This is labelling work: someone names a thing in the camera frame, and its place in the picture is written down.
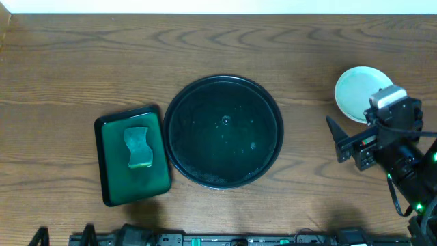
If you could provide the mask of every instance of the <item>wood grain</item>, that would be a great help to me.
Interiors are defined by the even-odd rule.
[[[340,74],[373,66],[423,100],[437,129],[437,16],[14,15],[0,53],[0,245],[41,225],[52,245],[94,223],[188,233],[295,233],[363,226],[407,234],[379,167],[339,164],[324,116],[363,130],[333,99]],[[171,167],[170,192],[102,203],[93,122],[184,86],[238,74],[277,101],[285,139],[266,175],[243,188],[200,187]],[[431,139],[423,139],[427,148]]]

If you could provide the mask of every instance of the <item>green led light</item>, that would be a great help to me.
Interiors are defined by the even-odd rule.
[[[422,210],[422,209],[423,209],[422,204],[417,204],[417,205],[416,205],[416,210],[417,210],[417,211],[420,211],[420,210]]]

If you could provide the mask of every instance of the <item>black round tray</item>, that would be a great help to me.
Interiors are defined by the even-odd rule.
[[[163,142],[170,161],[200,185],[249,184],[274,163],[283,142],[281,112],[260,85],[216,75],[185,87],[165,114]]]

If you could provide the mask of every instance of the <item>green tray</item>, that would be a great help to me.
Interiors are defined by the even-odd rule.
[[[159,110],[149,106],[98,118],[94,122],[103,202],[117,206],[160,195],[170,189],[170,175],[160,131]],[[147,127],[152,164],[131,165],[125,130]]]

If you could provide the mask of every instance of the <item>black cable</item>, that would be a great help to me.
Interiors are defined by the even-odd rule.
[[[405,212],[402,213],[401,204],[399,204],[399,200],[397,199],[396,190],[395,187],[393,186],[393,182],[391,181],[391,178],[387,177],[387,183],[389,184],[391,199],[393,200],[393,204],[395,205],[397,214],[402,217],[410,216],[412,213],[412,207],[409,206],[407,210],[405,210]]]
[[[294,242],[295,242],[295,243],[298,242],[298,236],[299,236],[299,234],[300,234],[303,230],[308,230],[308,231],[314,232],[314,231],[313,231],[312,229],[310,229],[310,228],[302,228],[302,229],[300,229],[300,230],[296,233],[296,235],[294,235]],[[317,238],[317,240],[319,241],[319,243],[320,243],[321,245],[324,244],[324,243],[322,242],[322,240],[320,240],[320,238],[319,238],[318,235],[314,235],[314,236]]]
[[[423,215],[422,221],[421,221],[421,231],[422,234],[426,236],[426,227],[428,225],[428,220],[432,215],[432,212],[434,211],[435,207],[437,206],[437,197],[435,197],[428,205],[425,214]]]
[[[409,131],[397,128],[391,128],[383,125],[381,122],[376,121],[376,125],[382,130],[391,131],[392,133],[399,133],[409,137],[437,137],[437,132],[425,132],[425,131]]]

